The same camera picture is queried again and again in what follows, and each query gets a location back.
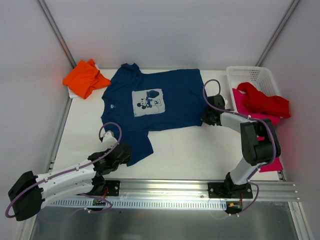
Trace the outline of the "red t shirt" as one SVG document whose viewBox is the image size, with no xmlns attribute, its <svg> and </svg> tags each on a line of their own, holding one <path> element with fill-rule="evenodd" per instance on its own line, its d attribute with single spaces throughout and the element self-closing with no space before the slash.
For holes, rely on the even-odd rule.
<svg viewBox="0 0 320 240">
<path fill-rule="evenodd" d="M 274 115 L 285 119 L 291 117 L 290 102 L 287 99 L 278 95 L 267 96 L 249 82 L 240 83 L 237 90 L 245 93 L 242 104 L 251 113 Z"/>
</svg>

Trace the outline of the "blue printed t shirt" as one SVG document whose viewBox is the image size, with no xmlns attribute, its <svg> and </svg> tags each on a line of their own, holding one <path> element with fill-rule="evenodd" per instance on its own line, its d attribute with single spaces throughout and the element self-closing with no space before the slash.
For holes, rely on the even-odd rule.
<svg viewBox="0 0 320 240">
<path fill-rule="evenodd" d="M 132 149 L 128 167 L 153 154 L 150 131 L 201 126 L 207 103 L 199 69 L 146 74 L 122 64 L 102 95 L 106 131 Z"/>
</svg>

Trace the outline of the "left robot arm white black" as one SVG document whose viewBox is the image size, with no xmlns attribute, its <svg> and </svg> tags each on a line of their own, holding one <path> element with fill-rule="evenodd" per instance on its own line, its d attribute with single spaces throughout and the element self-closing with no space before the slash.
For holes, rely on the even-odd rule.
<svg viewBox="0 0 320 240">
<path fill-rule="evenodd" d="M 23 173 L 8 191 L 7 218 L 18 222 L 35 216 L 55 201 L 73 195 L 99 196 L 107 186 L 104 176 L 131 160 L 132 149 L 124 143 L 91 154 L 84 161 L 64 170 Z"/>
</svg>

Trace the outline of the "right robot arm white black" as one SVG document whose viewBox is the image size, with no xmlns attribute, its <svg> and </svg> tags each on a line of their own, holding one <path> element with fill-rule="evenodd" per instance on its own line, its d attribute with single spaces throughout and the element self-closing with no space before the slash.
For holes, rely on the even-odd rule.
<svg viewBox="0 0 320 240">
<path fill-rule="evenodd" d="M 242 158 L 223 182 L 208 183 L 210 198 L 253 199 L 251 177 L 281 154 L 281 147 L 270 119 L 258 119 L 225 109 L 221 95 L 206 97 L 208 107 L 203 123 L 229 128 L 240 134 Z"/>
</svg>

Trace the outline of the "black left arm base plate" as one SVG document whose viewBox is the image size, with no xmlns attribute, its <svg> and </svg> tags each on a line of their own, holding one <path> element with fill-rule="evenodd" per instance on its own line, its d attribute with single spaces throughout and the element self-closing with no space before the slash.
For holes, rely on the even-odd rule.
<svg viewBox="0 0 320 240">
<path fill-rule="evenodd" d="M 118 197 L 120 194 L 119 180 L 104 180 L 93 181 L 93 188 L 85 194 L 95 197 Z"/>
</svg>

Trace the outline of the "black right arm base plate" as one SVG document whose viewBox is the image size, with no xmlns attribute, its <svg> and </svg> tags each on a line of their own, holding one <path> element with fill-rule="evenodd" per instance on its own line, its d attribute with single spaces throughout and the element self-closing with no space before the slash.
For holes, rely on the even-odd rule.
<svg viewBox="0 0 320 240">
<path fill-rule="evenodd" d="M 208 196 L 211 199 L 252 199 L 253 192 L 249 183 L 241 185 L 227 185 L 224 182 L 209 182 Z"/>
</svg>

